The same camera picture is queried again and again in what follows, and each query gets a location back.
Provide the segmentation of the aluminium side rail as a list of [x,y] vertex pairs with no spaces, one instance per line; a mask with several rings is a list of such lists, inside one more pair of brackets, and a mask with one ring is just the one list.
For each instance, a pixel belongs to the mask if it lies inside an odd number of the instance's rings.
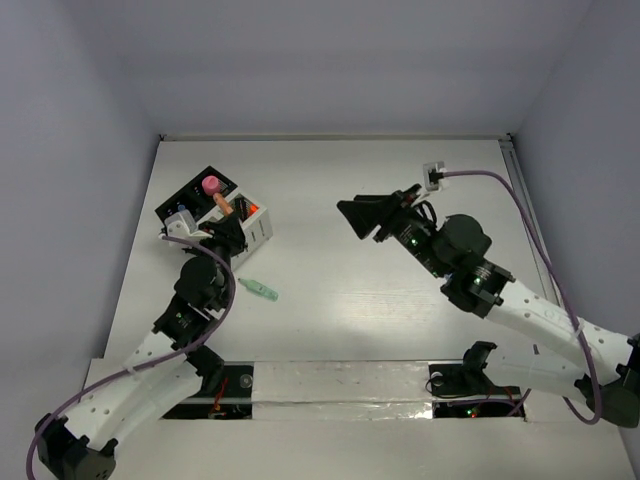
[[500,139],[498,143],[509,181],[527,219],[527,221],[524,222],[525,230],[529,238],[536,269],[542,284],[542,295],[546,300],[563,310],[564,300],[562,299],[561,292],[558,289],[554,276],[549,272],[544,261],[544,259],[548,259],[548,252],[544,245],[544,240],[540,232],[539,224],[537,222],[531,198],[520,167],[513,138],[511,136],[507,136]]

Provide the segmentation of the black slotted organizer box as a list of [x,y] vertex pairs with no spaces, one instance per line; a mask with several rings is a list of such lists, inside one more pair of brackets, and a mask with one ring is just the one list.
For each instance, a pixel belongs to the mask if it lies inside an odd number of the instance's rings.
[[196,222],[203,220],[216,206],[213,197],[207,196],[201,186],[202,180],[209,175],[215,175],[219,178],[221,182],[220,193],[223,196],[228,196],[237,188],[237,184],[227,176],[212,166],[207,166],[155,209],[159,220],[163,222],[170,215],[177,213],[178,204],[184,204]]

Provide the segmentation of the pink-capped clear pencil tube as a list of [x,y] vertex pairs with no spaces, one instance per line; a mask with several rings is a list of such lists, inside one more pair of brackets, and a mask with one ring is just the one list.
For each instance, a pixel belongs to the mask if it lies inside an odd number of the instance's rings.
[[221,182],[215,175],[205,177],[201,182],[201,186],[203,192],[209,197],[213,197],[221,190]]

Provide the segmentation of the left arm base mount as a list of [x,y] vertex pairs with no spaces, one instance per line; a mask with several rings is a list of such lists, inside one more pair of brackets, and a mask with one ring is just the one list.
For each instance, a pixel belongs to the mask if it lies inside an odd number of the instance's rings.
[[250,420],[253,417],[253,363],[226,364],[212,393],[198,392],[163,415],[166,420]]

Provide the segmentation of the white slotted organizer box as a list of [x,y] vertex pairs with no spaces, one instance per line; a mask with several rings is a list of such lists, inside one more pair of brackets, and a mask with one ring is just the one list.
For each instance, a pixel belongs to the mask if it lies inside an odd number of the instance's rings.
[[[244,197],[250,204],[255,204],[258,206],[258,210],[250,215],[250,217],[242,222],[241,226],[244,231],[247,248],[246,250],[240,254],[239,256],[233,257],[231,259],[231,267],[234,271],[236,271],[241,265],[243,265],[252,255],[254,255],[265,243],[272,238],[273,236],[273,228],[271,225],[271,219],[269,216],[268,209],[260,203],[253,195],[247,194],[240,188],[236,188],[231,194],[228,196],[224,196],[228,203],[232,206],[234,212],[238,215],[234,208],[234,199],[236,197]],[[222,214],[220,209],[217,207],[214,208],[214,218],[216,220],[220,220],[225,216]]]

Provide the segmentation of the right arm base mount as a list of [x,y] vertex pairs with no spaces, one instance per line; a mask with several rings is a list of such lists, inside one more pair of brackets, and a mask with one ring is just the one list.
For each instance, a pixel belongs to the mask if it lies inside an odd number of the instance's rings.
[[425,390],[434,419],[526,419],[522,390],[495,384],[485,375],[487,359],[496,349],[492,342],[477,341],[461,360],[429,365]]

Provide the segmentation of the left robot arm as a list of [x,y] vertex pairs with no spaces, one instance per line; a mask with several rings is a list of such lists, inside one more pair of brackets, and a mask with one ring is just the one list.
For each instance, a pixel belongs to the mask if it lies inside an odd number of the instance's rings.
[[224,361],[207,347],[231,311],[236,295],[233,258],[246,248],[235,212],[181,237],[163,240],[189,253],[174,295],[120,370],[85,387],[34,428],[26,475],[34,463],[57,479],[107,479],[118,450],[135,430],[160,419],[182,400],[209,395],[223,381]]

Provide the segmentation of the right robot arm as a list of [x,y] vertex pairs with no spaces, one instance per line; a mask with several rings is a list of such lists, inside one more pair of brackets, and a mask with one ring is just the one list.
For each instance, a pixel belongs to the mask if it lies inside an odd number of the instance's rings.
[[357,195],[338,210],[356,235],[395,239],[432,276],[459,310],[512,329],[531,341],[523,349],[477,341],[459,363],[431,368],[431,392],[444,399],[517,387],[585,405],[623,428],[639,425],[639,339],[608,331],[536,294],[486,259],[491,239],[473,217],[435,220],[420,187],[389,195]]

